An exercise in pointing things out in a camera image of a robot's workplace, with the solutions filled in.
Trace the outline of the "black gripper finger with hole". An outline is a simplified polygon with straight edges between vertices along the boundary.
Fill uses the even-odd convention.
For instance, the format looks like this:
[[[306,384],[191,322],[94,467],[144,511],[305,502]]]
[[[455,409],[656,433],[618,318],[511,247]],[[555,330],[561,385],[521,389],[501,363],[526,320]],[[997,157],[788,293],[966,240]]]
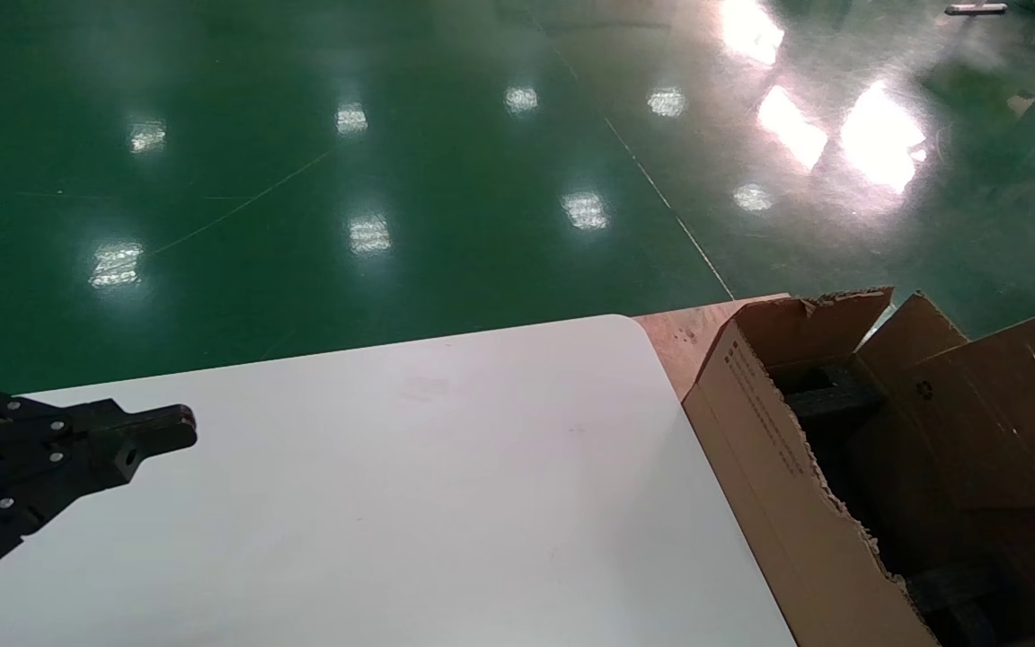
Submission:
[[[82,497],[132,482],[151,457],[196,445],[195,421],[0,425],[0,561]]]

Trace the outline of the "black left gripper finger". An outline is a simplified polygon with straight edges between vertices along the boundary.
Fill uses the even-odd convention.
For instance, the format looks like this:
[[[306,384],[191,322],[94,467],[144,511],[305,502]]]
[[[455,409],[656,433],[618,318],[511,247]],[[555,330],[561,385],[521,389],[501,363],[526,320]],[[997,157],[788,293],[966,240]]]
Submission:
[[[176,404],[127,412],[112,400],[52,405],[0,392],[0,448],[72,447],[90,443],[106,448],[134,447],[140,452],[173,452],[198,441],[188,406]]]

